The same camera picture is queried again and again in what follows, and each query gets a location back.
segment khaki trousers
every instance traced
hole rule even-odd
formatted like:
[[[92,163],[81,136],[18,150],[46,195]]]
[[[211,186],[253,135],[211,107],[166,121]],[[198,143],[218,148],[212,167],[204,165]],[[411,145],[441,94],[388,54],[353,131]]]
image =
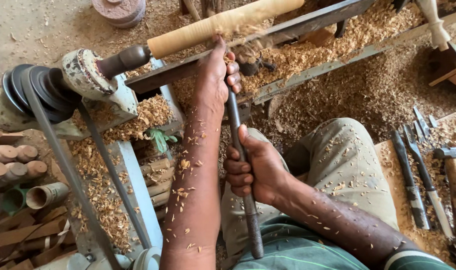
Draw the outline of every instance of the khaki trousers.
[[[257,129],[249,128],[248,132],[258,140],[268,142]],[[329,120],[301,138],[280,159],[287,171],[291,169],[292,175],[304,174],[302,181],[307,185],[332,194],[333,200],[350,205],[357,203],[359,208],[399,230],[395,206],[375,146],[358,121],[351,118]],[[339,185],[345,187],[333,191]],[[241,202],[242,198],[234,195],[230,184],[226,183],[221,201],[221,226],[228,253],[222,263],[224,270],[238,261],[248,242]],[[260,224],[283,214],[270,205],[257,203],[257,207]]]

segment man's hand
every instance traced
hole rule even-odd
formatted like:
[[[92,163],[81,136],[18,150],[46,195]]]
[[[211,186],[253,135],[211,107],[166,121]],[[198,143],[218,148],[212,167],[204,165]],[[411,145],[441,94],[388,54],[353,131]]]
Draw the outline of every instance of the man's hand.
[[[228,84],[236,94],[241,90],[241,77],[238,63],[225,64],[225,41],[221,36],[216,35],[214,42],[213,51],[199,61],[195,95],[208,102],[224,104],[228,100],[228,88],[225,84],[226,74],[229,74]],[[235,60],[233,52],[229,52],[226,56],[232,61]]]
[[[251,192],[253,183],[255,199],[261,203],[273,205],[287,185],[289,173],[283,167],[280,156],[270,143],[262,142],[250,136],[245,125],[238,129],[239,140],[248,152],[251,165],[239,161],[239,152],[230,145],[226,150],[224,168],[226,181],[231,190],[239,197]]]

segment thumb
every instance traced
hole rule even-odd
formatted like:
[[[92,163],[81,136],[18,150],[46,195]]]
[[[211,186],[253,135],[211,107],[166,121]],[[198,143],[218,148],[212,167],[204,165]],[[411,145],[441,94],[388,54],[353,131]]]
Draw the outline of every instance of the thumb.
[[[255,154],[258,151],[264,149],[264,144],[262,141],[256,139],[248,133],[248,128],[246,125],[241,125],[238,128],[238,136],[240,143],[248,150],[251,154]]]
[[[226,53],[226,43],[219,34],[215,35],[213,39],[216,44],[211,52],[211,57],[215,59],[223,59]]]

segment finger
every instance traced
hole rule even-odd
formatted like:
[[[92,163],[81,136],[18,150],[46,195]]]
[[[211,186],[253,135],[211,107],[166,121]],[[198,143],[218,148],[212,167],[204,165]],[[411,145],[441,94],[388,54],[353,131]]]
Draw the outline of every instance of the finger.
[[[229,75],[235,74],[239,71],[239,65],[237,62],[231,62],[226,66],[226,73]]]
[[[248,162],[234,161],[232,159],[225,159],[223,168],[232,175],[246,174],[251,170],[251,166]]]
[[[226,156],[234,161],[239,160],[239,152],[232,144],[228,145],[228,148],[226,149]]]
[[[237,94],[241,91],[241,84],[237,83],[237,84],[233,85],[231,88],[233,89],[233,92],[235,92],[235,94]]]
[[[241,77],[239,76],[239,73],[231,74],[227,78],[228,84],[233,86],[241,81]]]
[[[265,148],[265,143],[251,136],[248,133],[248,128],[244,124],[239,126],[238,136],[240,143],[252,154],[256,153],[257,151],[262,151]]]
[[[228,52],[226,55],[231,61],[234,61],[236,59],[235,53],[234,52]]]
[[[228,181],[231,186],[234,187],[243,187],[250,185],[253,182],[253,175],[249,173],[244,174],[226,174],[226,181]]]
[[[213,39],[215,42],[215,46],[210,54],[210,58],[213,57],[215,59],[223,59],[226,52],[226,43],[223,40],[223,38],[221,38],[221,36],[218,34],[215,37],[213,37]]]
[[[248,185],[242,187],[231,186],[231,191],[238,197],[245,197],[251,193],[251,187]]]

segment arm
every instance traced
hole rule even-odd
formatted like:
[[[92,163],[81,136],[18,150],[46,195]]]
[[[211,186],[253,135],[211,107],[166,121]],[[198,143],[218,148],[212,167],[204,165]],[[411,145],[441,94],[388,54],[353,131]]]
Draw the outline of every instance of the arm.
[[[253,193],[261,203],[273,205],[291,218],[305,224],[339,247],[354,255],[367,267],[382,265],[395,249],[417,249],[415,243],[356,206],[330,199],[285,171],[276,150],[248,135],[246,126],[239,129],[241,143],[249,151],[255,181]],[[237,196],[251,192],[249,165],[237,162],[239,153],[227,151],[225,169]]]
[[[220,228],[218,148],[228,82],[239,92],[237,64],[226,67],[225,43],[201,61],[191,110],[185,125],[183,152],[176,166],[168,201],[160,269],[213,269]],[[234,54],[228,54],[234,60]]]

